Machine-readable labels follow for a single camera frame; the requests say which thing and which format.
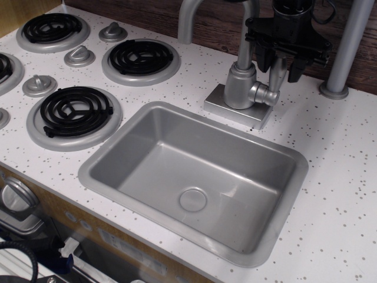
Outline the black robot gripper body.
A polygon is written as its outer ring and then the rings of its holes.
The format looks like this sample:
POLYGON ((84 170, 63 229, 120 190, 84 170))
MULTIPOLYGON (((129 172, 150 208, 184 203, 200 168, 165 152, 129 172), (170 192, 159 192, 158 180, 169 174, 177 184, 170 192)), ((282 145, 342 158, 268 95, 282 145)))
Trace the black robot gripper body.
POLYGON ((246 20, 246 39, 288 57, 305 57, 325 66, 332 44, 313 28, 330 23, 332 16, 318 18, 313 4, 273 4, 273 17, 246 20))

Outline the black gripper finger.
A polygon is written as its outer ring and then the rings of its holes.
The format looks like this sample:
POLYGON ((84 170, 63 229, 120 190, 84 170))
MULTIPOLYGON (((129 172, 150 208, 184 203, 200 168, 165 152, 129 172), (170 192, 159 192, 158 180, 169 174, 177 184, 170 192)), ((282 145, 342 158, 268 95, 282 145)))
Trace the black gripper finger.
POLYGON ((305 71, 307 66, 311 66, 315 62, 312 58, 294 57, 290 65, 288 82, 296 83, 305 71))
POLYGON ((266 48, 260 44, 255 46, 255 55, 257 66, 260 71, 268 71, 272 65, 273 59, 275 58, 275 50, 271 48, 266 48))

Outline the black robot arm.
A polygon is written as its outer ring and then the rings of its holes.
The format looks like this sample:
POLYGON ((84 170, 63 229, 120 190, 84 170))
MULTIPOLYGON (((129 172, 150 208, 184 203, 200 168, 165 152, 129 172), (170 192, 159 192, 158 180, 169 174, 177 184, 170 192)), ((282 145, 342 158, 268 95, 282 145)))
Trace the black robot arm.
POLYGON ((267 72, 280 53, 293 58, 288 82, 296 83, 307 66, 328 63, 332 44, 312 26, 314 4, 314 1, 273 1, 272 18, 246 20, 245 39, 255 46, 260 71, 267 72))

